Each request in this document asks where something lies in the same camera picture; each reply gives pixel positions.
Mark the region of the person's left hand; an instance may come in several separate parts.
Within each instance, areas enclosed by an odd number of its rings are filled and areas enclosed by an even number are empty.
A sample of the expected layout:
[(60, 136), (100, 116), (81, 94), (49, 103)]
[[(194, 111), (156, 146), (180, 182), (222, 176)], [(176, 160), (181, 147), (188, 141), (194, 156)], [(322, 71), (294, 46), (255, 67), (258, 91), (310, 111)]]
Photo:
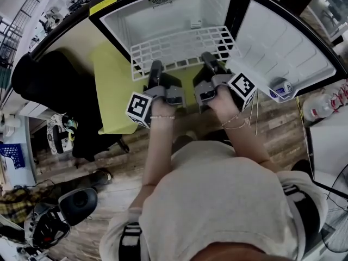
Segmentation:
[(169, 117), (172, 119), (175, 116), (176, 108), (167, 104), (162, 98), (152, 101), (151, 116), (154, 117)]

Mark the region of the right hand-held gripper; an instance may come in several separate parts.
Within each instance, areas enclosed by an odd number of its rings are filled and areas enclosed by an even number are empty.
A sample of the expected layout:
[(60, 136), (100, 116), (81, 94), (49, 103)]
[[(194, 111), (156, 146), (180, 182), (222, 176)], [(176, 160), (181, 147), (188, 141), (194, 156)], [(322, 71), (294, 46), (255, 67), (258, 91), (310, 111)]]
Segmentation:
[(240, 112), (244, 111), (256, 93), (256, 86), (242, 73), (235, 74), (230, 70), (222, 73), (221, 65), (210, 52), (203, 52), (201, 58), (204, 67), (192, 81), (200, 113), (209, 108), (208, 102), (218, 94), (217, 91), (220, 85), (229, 88), (238, 110)]

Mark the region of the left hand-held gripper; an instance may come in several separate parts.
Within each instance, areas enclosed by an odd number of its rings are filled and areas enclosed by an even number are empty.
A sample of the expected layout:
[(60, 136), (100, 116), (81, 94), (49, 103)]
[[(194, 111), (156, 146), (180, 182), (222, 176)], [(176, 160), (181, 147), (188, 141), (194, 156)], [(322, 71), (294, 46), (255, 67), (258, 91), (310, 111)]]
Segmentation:
[(174, 107), (186, 106), (181, 80), (162, 71), (161, 61), (155, 60), (151, 65), (148, 85), (144, 87), (142, 93), (132, 93), (126, 108), (126, 115), (145, 128), (150, 128), (151, 104), (155, 100), (162, 99)]

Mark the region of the person's right hand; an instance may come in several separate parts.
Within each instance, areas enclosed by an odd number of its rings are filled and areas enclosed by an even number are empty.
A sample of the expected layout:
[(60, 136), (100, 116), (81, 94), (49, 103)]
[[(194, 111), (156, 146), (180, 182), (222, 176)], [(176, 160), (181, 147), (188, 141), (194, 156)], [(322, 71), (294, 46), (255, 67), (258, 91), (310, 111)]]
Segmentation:
[(208, 106), (213, 109), (221, 124), (226, 125), (235, 120), (240, 111), (235, 105), (227, 86), (218, 86), (216, 92), (215, 97), (208, 102)]

